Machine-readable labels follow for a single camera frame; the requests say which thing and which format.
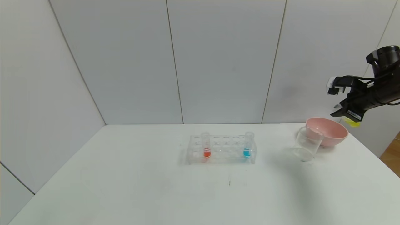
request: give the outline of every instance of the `white wall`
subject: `white wall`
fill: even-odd
[[[261,123],[285,0],[168,0],[184,123]]]
[[[165,0],[51,0],[107,124],[182,124]]]
[[[379,47],[388,45],[400,46],[400,4],[397,3],[392,17],[388,23]],[[371,67],[368,67],[365,77],[373,77]],[[361,143],[380,157],[393,138],[400,131],[400,106],[380,106],[365,113],[360,127],[350,127],[346,122],[341,122],[347,127]]]
[[[330,117],[331,76],[363,76],[396,0],[288,0],[263,123]]]
[[[2,162],[37,192],[104,122],[47,0],[2,0],[0,26]]]
[[[0,225],[7,225],[29,202],[33,194],[1,166]]]

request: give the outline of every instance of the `white table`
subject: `white table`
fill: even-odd
[[[302,124],[109,125],[11,225],[400,223],[400,179],[352,135],[311,162]],[[255,133],[256,164],[186,165],[190,135]]]

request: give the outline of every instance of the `robotic arm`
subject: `robotic arm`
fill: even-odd
[[[351,88],[347,98],[335,106],[332,117],[346,116],[360,122],[368,109],[400,104],[390,103],[400,99],[400,48],[380,48],[367,55],[366,60],[372,65],[374,78],[337,76],[329,79],[328,94],[343,93],[346,87]]]

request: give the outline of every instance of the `wooden floor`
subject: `wooden floor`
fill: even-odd
[[[380,157],[397,176],[400,177],[400,132]]]

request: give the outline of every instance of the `red liquid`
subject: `red liquid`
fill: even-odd
[[[210,148],[204,148],[204,157],[208,158],[211,156]]]

